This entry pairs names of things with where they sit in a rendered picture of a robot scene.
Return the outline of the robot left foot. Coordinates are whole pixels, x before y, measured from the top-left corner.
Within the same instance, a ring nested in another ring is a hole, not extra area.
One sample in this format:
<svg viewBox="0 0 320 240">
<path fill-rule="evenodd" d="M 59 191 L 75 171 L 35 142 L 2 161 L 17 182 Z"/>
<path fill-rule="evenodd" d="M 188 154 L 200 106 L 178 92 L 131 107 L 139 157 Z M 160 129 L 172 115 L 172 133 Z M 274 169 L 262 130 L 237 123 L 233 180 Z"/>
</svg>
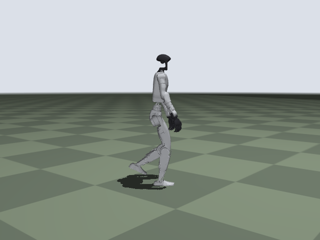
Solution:
<svg viewBox="0 0 320 240">
<path fill-rule="evenodd" d="M 135 170 L 135 171 L 138 171 L 139 173 L 142 173 L 142 174 L 144 174 L 144 175 L 147 175 L 147 173 L 141 168 L 141 166 L 139 167 L 139 166 L 137 166 L 135 163 L 131 163 L 131 164 L 129 165 L 129 168 L 131 168 L 131 169 L 133 169 L 133 170 Z"/>
</svg>

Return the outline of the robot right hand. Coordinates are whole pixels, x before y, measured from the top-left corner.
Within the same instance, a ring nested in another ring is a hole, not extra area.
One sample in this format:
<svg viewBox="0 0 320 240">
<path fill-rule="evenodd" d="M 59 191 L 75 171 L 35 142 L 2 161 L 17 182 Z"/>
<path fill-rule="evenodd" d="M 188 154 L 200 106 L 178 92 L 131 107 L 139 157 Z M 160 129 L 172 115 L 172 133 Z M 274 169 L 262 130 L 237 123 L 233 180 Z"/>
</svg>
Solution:
<svg viewBox="0 0 320 240">
<path fill-rule="evenodd" d="M 175 125 L 175 131 L 174 132 L 179 132 L 182 129 L 182 123 L 181 121 L 177 118 L 178 115 L 174 116 L 173 113 L 170 113 L 171 118 L 173 119 L 173 123 Z"/>
</svg>

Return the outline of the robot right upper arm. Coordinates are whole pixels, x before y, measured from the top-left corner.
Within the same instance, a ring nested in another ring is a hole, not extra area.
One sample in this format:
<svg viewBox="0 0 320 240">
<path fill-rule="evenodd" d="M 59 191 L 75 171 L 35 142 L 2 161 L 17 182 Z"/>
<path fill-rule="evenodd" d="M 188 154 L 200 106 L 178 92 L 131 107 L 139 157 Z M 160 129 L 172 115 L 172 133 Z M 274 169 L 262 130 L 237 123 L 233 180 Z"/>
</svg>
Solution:
<svg viewBox="0 0 320 240">
<path fill-rule="evenodd" d="M 156 77 L 159 85 L 160 97 L 162 100 L 165 100 L 164 93 L 166 92 L 166 76 L 164 73 L 159 73 Z"/>
</svg>

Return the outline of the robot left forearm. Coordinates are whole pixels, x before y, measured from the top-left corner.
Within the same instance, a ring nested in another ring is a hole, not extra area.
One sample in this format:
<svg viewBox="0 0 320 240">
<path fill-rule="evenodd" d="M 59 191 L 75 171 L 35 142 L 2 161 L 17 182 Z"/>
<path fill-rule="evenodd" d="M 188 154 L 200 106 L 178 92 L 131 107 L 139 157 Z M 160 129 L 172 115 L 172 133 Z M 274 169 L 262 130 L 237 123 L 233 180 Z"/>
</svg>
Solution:
<svg viewBox="0 0 320 240">
<path fill-rule="evenodd" d="M 163 109 L 164 109 L 164 111 L 165 111 L 166 116 L 169 117 L 170 114 L 169 114 L 169 112 L 168 112 L 168 109 L 167 109 L 166 105 L 165 105 L 164 103 L 161 103 L 161 105 L 163 106 Z"/>
</svg>

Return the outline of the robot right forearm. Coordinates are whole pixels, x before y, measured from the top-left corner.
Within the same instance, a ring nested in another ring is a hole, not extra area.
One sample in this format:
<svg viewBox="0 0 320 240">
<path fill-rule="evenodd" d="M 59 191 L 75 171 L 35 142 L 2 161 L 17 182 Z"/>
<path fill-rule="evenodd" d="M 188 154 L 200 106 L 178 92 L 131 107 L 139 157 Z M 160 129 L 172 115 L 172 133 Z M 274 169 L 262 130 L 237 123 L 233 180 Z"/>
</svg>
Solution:
<svg viewBox="0 0 320 240">
<path fill-rule="evenodd" d="M 171 99 L 170 99 L 170 95 L 168 92 L 165 92 L 163 94 L 164 96 L 164 104 L 166 105 L 166 108 L 169 112 L 169 114 L 173 113 L 173 116 L 176 117 L 177 116 L 177 112 L 175 111 L 175 108 L 173 107 L 172 103 L 171 103 Z"/>
</svg>

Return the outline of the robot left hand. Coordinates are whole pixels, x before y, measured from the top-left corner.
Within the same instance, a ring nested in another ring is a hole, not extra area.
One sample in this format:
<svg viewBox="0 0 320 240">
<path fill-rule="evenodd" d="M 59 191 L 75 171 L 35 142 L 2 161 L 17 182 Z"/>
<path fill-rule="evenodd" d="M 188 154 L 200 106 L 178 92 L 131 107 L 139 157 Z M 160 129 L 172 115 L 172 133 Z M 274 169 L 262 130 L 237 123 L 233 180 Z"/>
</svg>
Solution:
<svg viewBox="0 0 320 240">
<path fill-rule="evenodd" d="M 173 130 L 175 128 L 174 119 L 171 118 L 170 113 L 169 113 L 169 116 L 167 116 L 167 118 L 169 123 L 169 130 Z"/>
</svg>

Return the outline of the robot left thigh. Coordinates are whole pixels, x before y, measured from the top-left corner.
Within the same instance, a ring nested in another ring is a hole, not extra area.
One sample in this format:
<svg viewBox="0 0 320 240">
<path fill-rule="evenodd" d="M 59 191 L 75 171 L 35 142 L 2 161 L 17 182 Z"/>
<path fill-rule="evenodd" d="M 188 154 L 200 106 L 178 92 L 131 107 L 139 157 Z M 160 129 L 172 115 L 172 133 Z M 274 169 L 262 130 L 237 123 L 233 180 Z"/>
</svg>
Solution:
<svg viewBox="0 0 320 240">
<path fill-rule="evenodd" d="M 160 125 L 158 125 L 157 128 L 159 128 L 159 126 L 160 126 Z M 158 133 L 158 129 L 157 129 L 157 133 Z M 158 136 L 159 136 L 159 138 L 160 138 L 159 133 L 158 133 Z M 161 138 L 160 138 L 160 140 L 161 140 Z M 160 148 L 161 148 L 162 146 L 164 146 L 164 145 L 165 145 L 164 142 L 161 140 L 161 144 L 158 145 L 157 148 L 156 148 L 156 151 L 157 151 L 159 154 L 160 154 Z"/>
</svg>

